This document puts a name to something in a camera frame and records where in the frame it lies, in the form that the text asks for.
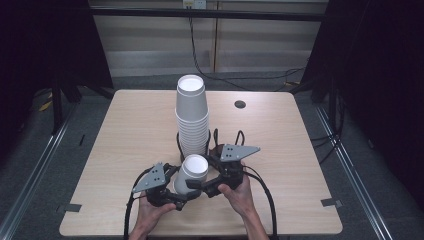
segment hand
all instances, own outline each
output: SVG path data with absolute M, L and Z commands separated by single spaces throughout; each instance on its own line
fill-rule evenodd
M 243 175 L 243 182 L 235 190 L 226 184 L 220 184 L 218 190 L 228 199 L 234 211 L 242 217 L 246 217 L 252 211 L 256 211 L 250 180 L 247 175 Z
M 161 207 L 154 207 L 147 201 L 145 196 L 139 198 L 137 221 L 131 232 L 130 240 L 144 240 L 147 235 L 156 227 L 159 219 L 165 213 L 176 208 L 175 204 L 168 203 Z
M 243 182 L 235 190 L 226 184 L 219 185 L 218 190 L 228 199 L 234 211 L 240 214 L 249 240 L 269 239 L 253 203 L 250 180 L 247 175 L 243 175 Z

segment black floor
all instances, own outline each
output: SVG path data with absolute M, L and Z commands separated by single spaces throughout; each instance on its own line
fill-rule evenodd
M 239 74 L 221 76 L 239 76 Z M 178 78 L 179 76 L 172 75 L 117 78 L 114 79 L 114 83 L 116 89 L 175 89 Z M 231 82 L 257 91 L 273 91 L 282 87 L 282 80 L 231 80 Z M 207 90 L 240 90 L 236 86 L 218 80 L 205 80 L 205 85 Z M 281 91 L 290 88 L 285 86 Z M 59 226 L 64 215 L 56 211 L 59 205 L 69 203 L 110 104 L 110 100 L 88 89 L 82 89 L 82 93 L 82 101 L 75 106 L 66 133 L 19 221 L 13 239 L 85 239 L 62 237 Z M 312 103 L 310 94 L 310 91 L 301 92 L 295 95 L 295 99 L 310 138 L 323 137 L 325 131 L 316 107 L 326 107 L 327 104 Z M 38 111 L 47 96 L 44 94 L 34 99 L 31 116 L 20 133 L 20 141 L 11 151 L 6 164 L 1 166 L 2 221 L 18 198 L 51 137 L 52 108 L 44 112 Z M 72 109 L 72 104 L 65 101 L 64 105 L 65 112 Z M 348 113 L 345 116 L 342 142 L 376 207 L 384 217 L 392 238 L 424 239 L 423 212 L 387 169 L 378 151 L 369 147 L 368 139 Z M 327 142 L 316 148 L 318 160 L 322 160 L 331 147 L 331 143 Z M 338 208 L 343 231 L 334 236 L 291 236 L 291 239 L 379 239 L 337 155 L 333 152 L 321 167 L 333 198 L 343 203 L 343 206 Z

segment white paper cup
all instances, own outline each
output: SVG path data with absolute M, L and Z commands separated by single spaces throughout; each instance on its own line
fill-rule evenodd
M 178 116 L 177 108 L 175 108 L 175 116 L 177 117 L 178 124 L 186 125 L 186 126 L 201 125 L 201 124 L 209 121 L 209 110 L 205 114 L 205 116 L 203 116 L 203 118 L 196 120 L 196 121 L 187 121 L 185 119 L 182 119 L 180 116 Z
M 186 149 L 189 149 L 189 148 L 191 148 L 191 149 L 193 149 L 193 148 L 203 148 L 203 147 L 205 147 L 206 146 L 206 142 L 208 141 L 208 136 L 201 136 L 201 137 L 199 137 L 199 138 L 196 138 L 196 139 L 185 139 L 185 138 L 180 138 L 179 139 L 180 140 L 180 143 L 182 144 L 182 145 L 184 145 L 184 147 L 186 148 Z
M 208 128 L 207 126 L 199 128 L 199 129 L 184 129 L 179 128 L 180 136 L 183 136 L 185 138 L 198 138 L 203 135 L 208 135 Z
M 209 129 L 209 121 L 205 121 L 203 123 L 199 124 L 181 124 L 179 121 L 177 121 L 177 127 L 179 131 L 183 131 L 186 133 L 193 133 L 193 132 L 203 132 L 205 130 Z
M 178 80 L 175 112 L 180 119 L 188 122 L 200 121 L 208 114 L 202 78 L 186 75 Z
M 180 142 L 183 142 L 186 147 L 190 147 L 190 146 L 205 146 L 207 140 L 209 138 L 209 132 L 205 131 L 204 133 L 201 134 L 182 134 L 181 132 L 179 133 L 178 139 L 180 140 Z
M 208 174 L 208 161 L 200 155 L 192 154 L 185 158 L 174 180 L 174 190 L 178 194 L 186 195 L 196 189 L 187 187 L 186 180 L 199 180 L 202 183 L 206 181 Z
M 178 80 L 177 91 L 187 96 L 195 96 L 205 90 L 203 79 L 196 75 L 185 75 Z
M 185 147 L 184 143 L 180 143 L 181 151 L 183 152 L 183 156 L 187 157 L 192 154 L 206 154 L 206 144 L 205 146 L 198 146 L 198 147 Z

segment power outlet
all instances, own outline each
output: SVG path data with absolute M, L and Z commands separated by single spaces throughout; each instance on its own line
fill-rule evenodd
M 183 0 L 184 9 L 194 9 L 194 0 Z
M 194 9 L 206 9 L 206 0 L 194 0 Z

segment wall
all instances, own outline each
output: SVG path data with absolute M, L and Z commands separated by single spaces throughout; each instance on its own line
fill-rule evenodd
M 90 5 L 182 8 L 182 1 L 90 0 Z M 292 13 L 324 13 L 326 5 L 325 0 L 207 1 L 207 9 Z M 188 19 L 95 16 L 95 21 L 113 77 L 197 71 Z M 303 67 L 319 26 L 316 22 L 193 19 L 197 60 L 203 72 Z

